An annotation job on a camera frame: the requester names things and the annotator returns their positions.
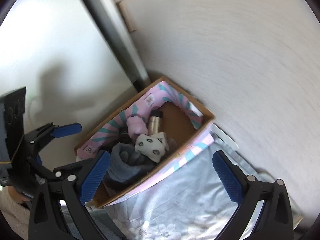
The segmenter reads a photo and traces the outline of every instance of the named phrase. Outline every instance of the human hand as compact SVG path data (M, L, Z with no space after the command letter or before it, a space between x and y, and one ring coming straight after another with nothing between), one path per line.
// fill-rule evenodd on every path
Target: human hand
M17 202L18 204L22 204L25 201L29 201L29 199L21 194L19 194L13 186L8 186L8 193L13 201Z

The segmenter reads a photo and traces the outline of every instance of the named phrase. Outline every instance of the person's arm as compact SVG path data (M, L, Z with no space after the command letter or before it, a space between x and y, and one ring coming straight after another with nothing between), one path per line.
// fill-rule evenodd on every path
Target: person's arm
M0 210L12 230L23 239L28 239L30 211L19 203L27 201L25 197L9 186L0 190Z

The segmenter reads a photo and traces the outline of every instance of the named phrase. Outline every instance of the white wall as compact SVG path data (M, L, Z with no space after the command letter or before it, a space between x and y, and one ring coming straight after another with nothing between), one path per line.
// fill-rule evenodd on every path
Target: white wall
M304 0L123 0L150 77L214 113L258 170L320 212L320 25Z
M26 131L79 122L83 132L43 150L53 169L135 89L81 0L17 0L0 27L0 94L27 87Z

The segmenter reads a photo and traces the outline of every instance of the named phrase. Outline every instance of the beige sleeve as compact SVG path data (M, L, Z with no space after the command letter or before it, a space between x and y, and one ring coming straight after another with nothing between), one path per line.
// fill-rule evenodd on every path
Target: beige sleeve
M0 210L12 230L27 240L30 211L12 200L8 187L0 189Z

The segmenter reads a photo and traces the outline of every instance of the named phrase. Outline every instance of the pink fuzzy sock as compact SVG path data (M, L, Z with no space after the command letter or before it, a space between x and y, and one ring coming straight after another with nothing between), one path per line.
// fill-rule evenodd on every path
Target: pink fuzzy sock
M148 134L148 128L142 118L131 116L127 119L128 134L133 143L136 142L140 134Z

